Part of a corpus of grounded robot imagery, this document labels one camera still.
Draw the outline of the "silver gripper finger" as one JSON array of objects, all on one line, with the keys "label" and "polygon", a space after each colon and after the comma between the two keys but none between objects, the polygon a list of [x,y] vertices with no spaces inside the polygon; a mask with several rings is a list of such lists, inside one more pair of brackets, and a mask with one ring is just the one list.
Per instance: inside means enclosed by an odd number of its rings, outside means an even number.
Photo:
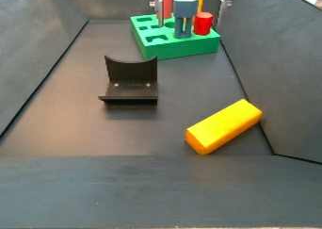
[{"label": "silver gripper finger", "polygon": [[154,9],[158,19],[158,27],[162,27],[162,0],[152,0],[149,2],[149,7]]},{"label": "silver gripper finger", "polygon": [[228,3],[228,0],[219,0],[219,1],[220,1],[220,6],[219,6],[216,25],[220,25],[220,21],[221,21],[221,18],[223,18],[224,10],[225,10],[227,3]]}]

